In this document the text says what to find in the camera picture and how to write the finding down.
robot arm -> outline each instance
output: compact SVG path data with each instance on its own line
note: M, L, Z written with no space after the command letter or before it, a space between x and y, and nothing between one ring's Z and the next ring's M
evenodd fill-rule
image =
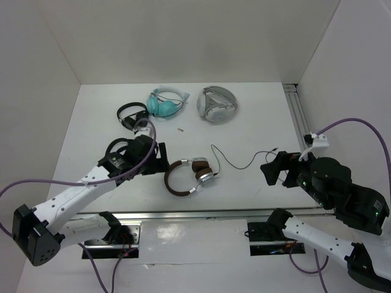
M268 223L275 233L302 241L346 266L350 277L361 285L391 292L391 220L385 198L353 184L350 169L337 160L314 156L328 146L324 135L305 138L310 147L302 154L280 151L272 162L261 166L268 185L275 185L280 172L288 171L285 187L301 187L324 209L334 209L336 218L357 230L363 243L337 239L283 209L276 209Z
M133 140L128 140L125 148L106 152L98 165L78 181L78 186L69 187L32 209L22 205L14 212L13 239L33 266L48 262L66 246L90 239L116 243L122 233L129 233L128 228L121 226L110 212L101 212L89 219L71 218L101 195L138 174L149 175L167 171L169 163L165 144L153 144L150 129L143 128L136 133ZM151 148L155 148L152 155L142 166L129 174Z

gray headphones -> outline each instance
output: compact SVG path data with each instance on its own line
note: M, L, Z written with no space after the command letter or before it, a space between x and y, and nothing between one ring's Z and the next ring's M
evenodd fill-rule
M238 108L235 95L229 90L211 85L198 95L197 110L210 122L223 122L232 117Z

brown headphones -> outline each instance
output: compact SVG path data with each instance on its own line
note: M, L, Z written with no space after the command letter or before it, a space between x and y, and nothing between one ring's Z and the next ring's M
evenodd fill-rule
M198 185L189 191L179 192L179 191L173 190L169 186L169 176L170 176L171 172L175 168L177 168L181 165L189 165L190 162L191 162L191 169L193 170L193 172L196 175L195 178L198 182ZM167 190L170 193L174 194L177 197L185 197L195 191L198 191L207 182L212 181L213 178L214 178L214 174L213 174L211 167L209 166L207 159L205 159L204 157L195 157L194 159L191 159L191 160L182 159L180 161L176 161L176 162L172 163L170 165L169 169L164 174L164 184L166 185Z

headphones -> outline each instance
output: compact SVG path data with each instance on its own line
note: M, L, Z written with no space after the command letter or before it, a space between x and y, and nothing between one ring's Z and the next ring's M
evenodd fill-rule
M164 92L170 92L170 93L176 93L178 96L180 96L181 101L179 101L179 104L175 104L172 99L165 98L163 96L160 96L158 94L164 93ZM157 89L154 89L148 100L147 100L147 110L149 113L151 113L154 117L169 117L176 114L180 109L183 108L183 103L187 98L189 98L190 94L182 92L179 89L176 89L175 87L166 87L166 86L160 86ZM167 99L168 101L162 101L159 98Z
M175 191L169 186L169 176L171 172L181 166L181 165L189 165L191 162L191 169L195 173L195 178L198 182L198 185L193 187L189 191ZM164 174L164 184L166 185L167 190L174 194L177 197L185 197L195 191L198 191L201 187L203 187L206 183L213 181L214 174L212 169L209 166L208 160L204 157L195 157L194 159L182 159L180 161L176 161L172 163L169 167L169 169Z
M121 112L127 108L130 108L130 107L143 107L144 110L141 110L139 112L136 112L134 114L126 116L124 119L121 119L120 118ZM118 118L119 122L121 122L123 127L125 127L126 129L129 129L130 131L135 130L134 125L137 123L137 121L139 121L140 119L143 119L143 118L148 118L148 116L149 116L149 113L148 113L146 105L144 105L143 103L138 103L138 102L125 104L121 108L119 108L117 111L117 118ZM143 121L139 124L139 126L142 128L142 127L146 127L147 124L148 124L148 122Z
M235 95L215 85L205 87L197 99L198 114L210 122L223 122L232 117L237 108Z

white wall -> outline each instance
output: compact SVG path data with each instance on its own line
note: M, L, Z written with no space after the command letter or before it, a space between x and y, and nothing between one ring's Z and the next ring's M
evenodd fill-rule
M80 83L30 0L0 1L0 188L23 178L52 178ZM1 199L0 219L46 198L49 185L28 184ZM1 292L15 292L24 256L0 236Z
M372 123L391 149L391 0L342 0L303 78L299 96L312 130L346 117ZM328 155L353 180L390 200L384 153L358 123L327 133Z
M82 84L297 83L340 0L39 0Z

